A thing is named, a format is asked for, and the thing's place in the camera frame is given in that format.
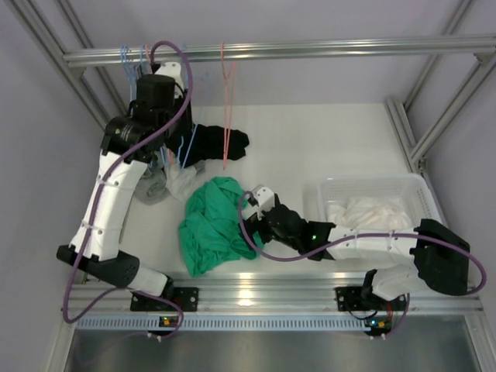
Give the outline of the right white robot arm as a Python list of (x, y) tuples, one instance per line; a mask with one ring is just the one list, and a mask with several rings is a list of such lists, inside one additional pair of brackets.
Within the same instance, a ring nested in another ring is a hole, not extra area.
[(263, 243), (277, 241), (295, 250), (294, 260), (370, 262), (360, 289), (368, 307), (425, 289), (449, 296), (468, 292), (470, 246), (435, 219), (398, 232), (308, 221), (265, 187), (243, 194), (238, 214), (240, 235), (253, 250), (259, 236)]

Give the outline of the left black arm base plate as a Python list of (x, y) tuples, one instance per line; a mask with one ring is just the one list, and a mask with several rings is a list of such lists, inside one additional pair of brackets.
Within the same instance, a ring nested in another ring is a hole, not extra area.
[[(168, 301), (177, 305), (183, 312), (196, 312), (199, 292), (200, 289), (196, 287), (176, 287)], [(131, 312), (172, 312), (174, 307), (133, 292), (129, 309)]]

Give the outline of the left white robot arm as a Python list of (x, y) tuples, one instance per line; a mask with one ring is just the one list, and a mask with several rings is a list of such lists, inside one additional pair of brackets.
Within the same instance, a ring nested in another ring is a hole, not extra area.
[(105, 127), (96, 182), (81, 225), (71, 242), (57, 250), (58, 260), (76, 264), (101, 281), (148, 293), (150, 303), (160, 310), (174, 303), (170, 278), (121, 251), (119, 237), (136, 186), (167, 136), (128, 151), (187, 108), (173, 77), (146, 74), (138, 79), (136, 100), (127, 114)]

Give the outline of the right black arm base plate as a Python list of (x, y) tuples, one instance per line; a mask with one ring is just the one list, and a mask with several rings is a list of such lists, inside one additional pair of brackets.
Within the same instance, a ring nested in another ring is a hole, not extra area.
[(365, 312), (370, 310), (361, 297), (361, 287), (346, 286), (335, 289), (337, 308), (340, 312)]

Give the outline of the pink wire hanger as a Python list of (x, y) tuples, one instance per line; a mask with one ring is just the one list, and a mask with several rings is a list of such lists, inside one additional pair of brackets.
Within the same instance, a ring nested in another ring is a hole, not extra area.
[(225, 170), (227, 168), (227, 161), (229, 156), (229, 144), (233, 116), (233, 95), (236, 77), (236, 62), (231, 61), (230, 65), (226, 63), (226, 44), (224, 42), (221, 42), (220, 57), (222, 78), (224, 82), (222, 168)]

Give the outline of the blue hanger holding green shirt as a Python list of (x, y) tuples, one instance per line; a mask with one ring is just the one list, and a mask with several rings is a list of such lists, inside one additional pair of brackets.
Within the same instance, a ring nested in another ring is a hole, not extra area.
[[(188, 45), (186, 43), (183, 43), (181, 45), (181, 50), (182, 51), (186, 51), (188, 49)], [(201, 83), (207, 83), (210, 79), (210, 72), (208, 70), (203, 70), (201, 74), (195, 74), (193, 75), (193, 80), (196, 80), (197, 82), (201, 82)], [(201, 121), (203, 119), (203, 112), (204, 112), (204, 107), (201, 106), (200, 109), (199, 109), (199, 112), (198, 112), (198, 119)], [(198, 126), (199, 126), (200, 122), (198, 121), (193, 121), (193, 129), (191, 130), (191, 138), (189, 139), (189, 142), (188, 142), (188, 147), (186, 148), (185, 152), (184, 152), (184, 157), (182, 160), (178, 160), (178, 164), (181, 166), (181, 169), (185, 169), (186, 167), (190, 167), (188, 166), (188, 160), (189, 160), (189, 157), (190, 157), (190, 154), (191, 154), (191, 149), (194, 145), (194, 141), (195, 141), (195, 137), (196, 137), (196, 134), (198, 132)], [(182, 143), (179, 147), (179, 153), (181, 154), (182, 152), (182, 146), (184, 144)]]

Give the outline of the white tank top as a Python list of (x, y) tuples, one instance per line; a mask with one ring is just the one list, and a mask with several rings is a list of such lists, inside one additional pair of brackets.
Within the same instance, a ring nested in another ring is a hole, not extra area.
[(325, 210), (327, 222), (351, 229), (390, 231), (413, 227), (404, 207), (394, 198), (349, 197), (330, 202)]

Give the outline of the green shirt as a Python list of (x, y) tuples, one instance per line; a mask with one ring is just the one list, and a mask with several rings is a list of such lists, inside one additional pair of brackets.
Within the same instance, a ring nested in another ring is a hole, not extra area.
[(188, 199), (178, 233), (190, 276), (199, 277), (229, 261), (257, 258), (257, 252), (240, 235), (238, 206), (242, 194), (236, 179), (214, 177)]

